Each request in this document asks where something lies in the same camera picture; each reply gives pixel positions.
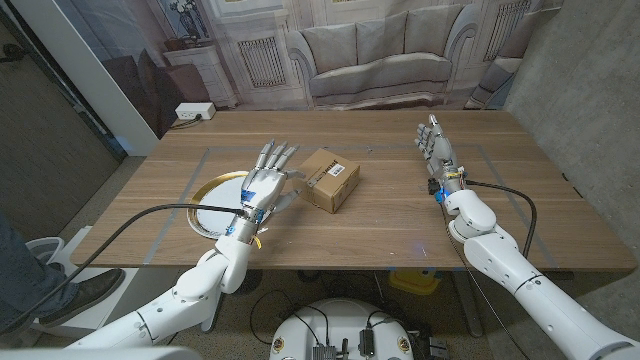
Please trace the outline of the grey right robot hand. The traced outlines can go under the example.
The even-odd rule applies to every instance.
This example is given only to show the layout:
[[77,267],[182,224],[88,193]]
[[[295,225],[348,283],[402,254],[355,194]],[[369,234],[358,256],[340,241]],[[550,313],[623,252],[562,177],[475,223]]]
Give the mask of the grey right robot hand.
[[449,139],[434,114],[428,117],[429,123],[419,124],[418,137],[414,140],[422,153],[430,175],[448,192],[464,188],[463,170]]

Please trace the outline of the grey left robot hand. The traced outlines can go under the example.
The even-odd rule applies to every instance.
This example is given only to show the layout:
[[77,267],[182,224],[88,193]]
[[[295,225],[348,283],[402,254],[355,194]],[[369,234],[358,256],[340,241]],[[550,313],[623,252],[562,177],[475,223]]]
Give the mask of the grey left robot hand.
[[282,195],[281,191],[288,179],[303,178],[299,170],[284,170],[288,160],[299,146],[287,146],[283,142],[274,150],[271,139],[261,150],[255,167],[246,176],[241,189],[241,204],[247,218],[256,224],[265,222],[271,213],[278,213],[288,207],[301,193],[294,188]]

